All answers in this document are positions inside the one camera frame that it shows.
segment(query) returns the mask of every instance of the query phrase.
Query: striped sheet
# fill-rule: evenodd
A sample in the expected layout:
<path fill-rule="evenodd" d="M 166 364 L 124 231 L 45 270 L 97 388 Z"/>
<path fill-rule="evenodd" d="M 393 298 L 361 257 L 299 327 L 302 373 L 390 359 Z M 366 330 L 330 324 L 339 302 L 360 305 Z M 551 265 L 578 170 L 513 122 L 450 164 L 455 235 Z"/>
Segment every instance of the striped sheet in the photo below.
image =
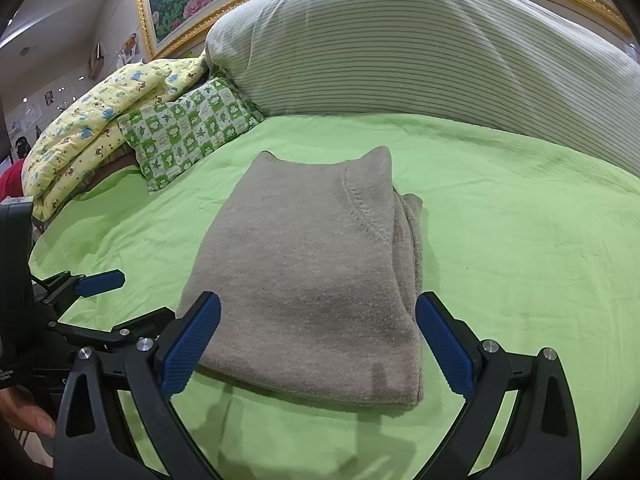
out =
<path fill-rule="evenodd" d="M 206 48 L 268 115 L 425 114 L 640 175 L 640 66 L 528 0 L 251 0 Z"/>

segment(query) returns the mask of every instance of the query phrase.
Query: screw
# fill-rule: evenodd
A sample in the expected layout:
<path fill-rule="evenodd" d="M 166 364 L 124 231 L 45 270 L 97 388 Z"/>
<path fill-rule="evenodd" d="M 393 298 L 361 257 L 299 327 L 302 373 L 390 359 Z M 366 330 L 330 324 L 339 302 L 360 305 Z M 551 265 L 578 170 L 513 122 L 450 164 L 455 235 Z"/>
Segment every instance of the screw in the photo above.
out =
<path fill-rule="evenodd" d="M 149 339 L 148 337 L 142 337 L 136 343 L 136 348 L 141 352 L 147 352 L 151 350 L 151 347 L 154 345 L 154 340 Z"/>
<path fill-rule="evenodd" d="M 542 355 L 550 361 L 555 361 L 558 358 L 558 352 L 556 352 L 553 348 L 545 348 L 542 351 Z"/>
<path fill-rule="evenodd" d="M 94 350 L 90 346 L 85 346 L 78 350 L 78 357 L 80 359 L 88 359 L 92 353 L 94 353 Z"/>
<path fill-rule="evenodd" d="M 500 349 L 500 345 L 493 339 L 485 339 L 482 341 L 482 348 L 489 354 L 495 354 Z"/>

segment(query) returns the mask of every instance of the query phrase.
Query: finger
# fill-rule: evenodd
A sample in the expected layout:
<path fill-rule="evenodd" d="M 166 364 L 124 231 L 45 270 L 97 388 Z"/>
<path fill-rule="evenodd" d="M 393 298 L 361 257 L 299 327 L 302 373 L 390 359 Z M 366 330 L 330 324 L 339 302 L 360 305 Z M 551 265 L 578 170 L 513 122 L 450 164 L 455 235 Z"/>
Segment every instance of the finger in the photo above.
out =
<path fill-rule="evenodd" d="M 0 390 L 0 412 L 16 430 L 33 431 L 50 437 L 56 434 L 53 419 L 15 388 Z"/>

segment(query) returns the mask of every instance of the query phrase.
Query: blue textured pad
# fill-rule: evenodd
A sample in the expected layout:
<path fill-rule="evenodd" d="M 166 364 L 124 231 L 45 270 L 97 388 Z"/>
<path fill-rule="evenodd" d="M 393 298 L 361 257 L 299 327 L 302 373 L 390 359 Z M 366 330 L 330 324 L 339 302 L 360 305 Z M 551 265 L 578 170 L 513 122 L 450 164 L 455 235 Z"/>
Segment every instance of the blue textured pad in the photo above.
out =
<path fill-rule="evenodd" d="M 415 303 L 415 320 L 451 390 L 471 400 L 476 390 L 473 363 L 449 325 L 424 294 Z"/>
<path fill-rule="evenodd" d="M 115 290 L 123 285 L 124 274 L 120 270 L 110 270 L 109 272 L 82 278 L 76 285 L 76 294 L 83 298 L 90 298 L 96 294 Z"/>
<path fill-rule="evenodd" d="M 184 390 L 202 353 L 218 328 L 222 306 L 220 298 L 212 294 L 202 305 L 174 347 L 164 359 L 160 389 L 167 396 Z"/>

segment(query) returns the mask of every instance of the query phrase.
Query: pink flower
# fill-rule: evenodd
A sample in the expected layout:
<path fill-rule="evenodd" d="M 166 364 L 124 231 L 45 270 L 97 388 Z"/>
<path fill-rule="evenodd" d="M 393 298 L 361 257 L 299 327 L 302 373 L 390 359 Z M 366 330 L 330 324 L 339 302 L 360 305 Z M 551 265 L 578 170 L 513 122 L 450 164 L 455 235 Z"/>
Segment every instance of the pink flower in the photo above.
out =
<path fill-rule="evenodd" d="M 184 12 L 182 13 L 184 19 L 190 18 L 210 3 L 211 0 L 189 0 L 184 6 Z"/>

